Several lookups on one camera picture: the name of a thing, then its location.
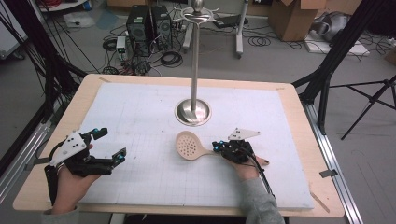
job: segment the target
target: slotted spoon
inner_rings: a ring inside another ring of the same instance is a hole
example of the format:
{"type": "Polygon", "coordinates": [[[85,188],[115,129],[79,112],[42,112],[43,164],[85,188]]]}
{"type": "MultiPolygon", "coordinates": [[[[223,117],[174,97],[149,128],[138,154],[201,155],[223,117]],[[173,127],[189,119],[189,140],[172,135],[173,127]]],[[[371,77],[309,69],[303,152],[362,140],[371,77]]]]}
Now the slotted spoon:
{"type": "Polygon", "coordinates": [[[183,131],[177,135],[176,149],[178,154],[188,161],[196,160],[204,155],[216,155],[214,151],[204,148],[198,136],[189,131],[183,131]]]}

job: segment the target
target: desktop computer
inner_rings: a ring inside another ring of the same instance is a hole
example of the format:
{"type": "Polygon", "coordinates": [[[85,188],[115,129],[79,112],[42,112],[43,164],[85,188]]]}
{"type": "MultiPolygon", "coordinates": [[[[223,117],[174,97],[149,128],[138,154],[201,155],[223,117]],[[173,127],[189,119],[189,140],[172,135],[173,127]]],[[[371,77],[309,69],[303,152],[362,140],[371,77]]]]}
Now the desktop computer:
{"type": "Polygon", "coordinates": [[[166,6],[151,8],[154,36],[159,50],[171,49],[172,45],[172,21],[166,6]]]}
{"type": "Polygon", "coordinates": [[[132,6],[126,28],[134,56],[148,57],[150,55],[149,45],[153,40],[149,7],[146,5],[132,6]]]}

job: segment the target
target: hand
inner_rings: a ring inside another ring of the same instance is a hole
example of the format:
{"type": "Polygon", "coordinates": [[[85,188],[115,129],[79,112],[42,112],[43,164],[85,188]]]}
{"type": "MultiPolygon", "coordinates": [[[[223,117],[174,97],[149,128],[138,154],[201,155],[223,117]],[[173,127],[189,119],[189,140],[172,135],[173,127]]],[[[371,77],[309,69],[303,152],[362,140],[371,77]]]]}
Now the hand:
{"type": "MultiPolygon", "coordinates": [[[[258,156],[256,156],[256,160],[259,165],[268,165],[270,163],[268,160],[265,160],[258,156]]],[[[231,166],[233,166],[233,168],[235,168],[239,179],[242,181],[259,177],[259,171],[256,168],[256,164],[251,159],[242,164],[237,164],[230,161],[230,164],[231,166]]]]}
{"type": "Polygon", "coordinates": [[[72,175],[69,169],[63,166],[58,172],[58,177],[58,194],[51,211],[53,215],[75,210],[76,204],[85,196],[91,184],[100,175],[87,175],[86,177],[72,175]]]}

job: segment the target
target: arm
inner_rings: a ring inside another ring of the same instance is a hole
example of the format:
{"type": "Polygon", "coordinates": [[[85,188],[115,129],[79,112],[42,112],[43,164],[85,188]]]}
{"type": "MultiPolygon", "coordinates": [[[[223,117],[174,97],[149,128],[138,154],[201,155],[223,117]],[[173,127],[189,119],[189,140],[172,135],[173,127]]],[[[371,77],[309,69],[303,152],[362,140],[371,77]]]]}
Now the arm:
{"type": "Polygon", "coordinates": [[[72,175],[66,167],[62,167],[58,173],[58,195],[51,210],[41,215],[42,224],[77,224],[77,203],[87,193],[91,184],[98,179],[99,175],[81,177],[72,175]]]}
{"type": "MultiPolygon", "coordinates": [[[[260,164],[268,164],[262,158],[256,159],[260,164]]],[[[242,181],[241,209],[247,216],[247,224],[284,224],[285,221],[277,210],[276,199],[265,191],[259,172],[252,164],[251,161],[246,164],[232,163],[242,181]]]]}

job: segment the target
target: desk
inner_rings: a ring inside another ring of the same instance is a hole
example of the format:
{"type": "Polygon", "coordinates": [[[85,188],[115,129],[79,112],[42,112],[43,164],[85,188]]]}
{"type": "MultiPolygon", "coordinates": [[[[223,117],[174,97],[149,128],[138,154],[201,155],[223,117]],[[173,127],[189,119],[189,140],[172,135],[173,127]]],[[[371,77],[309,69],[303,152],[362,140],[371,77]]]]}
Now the desk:
{"type": "MultiPolygon", "coordinates": [[[[45,147],[41,157],[48,157],[50,150],[79,128],[85,118],[100,85],[104,82],[135,83],[152,85],[190,86],[189,78],[171,77],[121,77],[108,75],[86,76],[73,101],[67,108],[58,127],[45,147]]],[[[298,98],[297,92],[290,84],[246,82],[230,80],[200,79],[199,87],[222,87],[252,90],[278,91],[285,109],[295,146],[298,150],[315,208],[311,210],[281,210],[284,217],[341,217],[344,209],[332,180],[322,178],[319,172],[327,170],[320,154],[316,138],[298,98]]],[[[37,165],[28,176],[14,201],[17,210],[42,211],[50,208],[48,202],[47,180],[44,166],[37,165]]],[[[224,207],[188,207],[188,206],[151,206],[82,203],[82,211],[112,213],[146,213],[146,214],[180,214],[180,215],[222,215],[240,216],[237,208],[224,207]]]]}

